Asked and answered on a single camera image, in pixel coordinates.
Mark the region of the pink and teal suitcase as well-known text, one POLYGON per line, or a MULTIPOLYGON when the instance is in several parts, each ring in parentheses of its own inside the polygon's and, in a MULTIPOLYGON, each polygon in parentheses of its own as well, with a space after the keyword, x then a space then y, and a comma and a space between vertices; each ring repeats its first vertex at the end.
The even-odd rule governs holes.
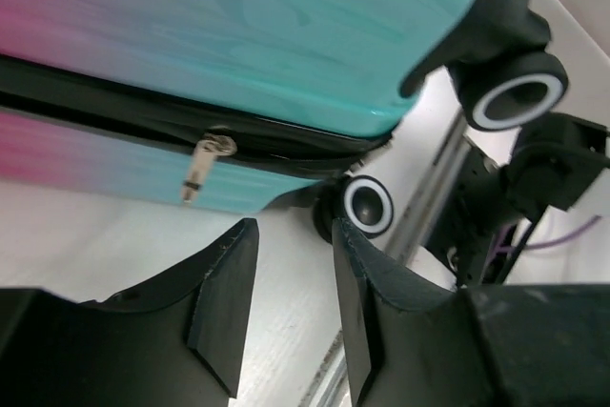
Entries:
POLYGON ((1 0, 1 175, 237 214, 312 207, 384 234, 359 169, 427 76, 497 132, 569 87, 530 0, 1 0))

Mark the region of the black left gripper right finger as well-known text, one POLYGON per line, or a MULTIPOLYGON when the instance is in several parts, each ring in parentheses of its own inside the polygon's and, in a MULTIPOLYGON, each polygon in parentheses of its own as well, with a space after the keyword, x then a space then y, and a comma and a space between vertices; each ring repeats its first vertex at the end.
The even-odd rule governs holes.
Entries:
POLYGON ((355 406, 605 406, 605 284, 448 291, 333 225, 335 278, 355 406))

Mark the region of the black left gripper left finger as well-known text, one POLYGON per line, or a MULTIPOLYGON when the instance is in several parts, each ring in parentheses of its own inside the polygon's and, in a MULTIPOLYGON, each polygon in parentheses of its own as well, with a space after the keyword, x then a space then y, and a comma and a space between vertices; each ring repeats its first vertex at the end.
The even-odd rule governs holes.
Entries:
POLYGON ((258 258, 244 218, 107 300, 1 292, 5 406, 225 406, 236 397, 258 258))

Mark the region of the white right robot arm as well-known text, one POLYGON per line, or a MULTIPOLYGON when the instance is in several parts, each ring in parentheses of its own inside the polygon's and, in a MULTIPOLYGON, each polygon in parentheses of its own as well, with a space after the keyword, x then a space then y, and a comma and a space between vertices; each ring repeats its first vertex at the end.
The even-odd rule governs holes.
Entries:
POLYGON ((470 146, 440 179, 423 246, 457 281, 445 290, 333 225, 335 277, 355 406, 605 406, 609 288, 510 285, 528 242, 516 225, 591 194, 609 210, 607 129, 550 113, 519 133, 510 161, 470 146))

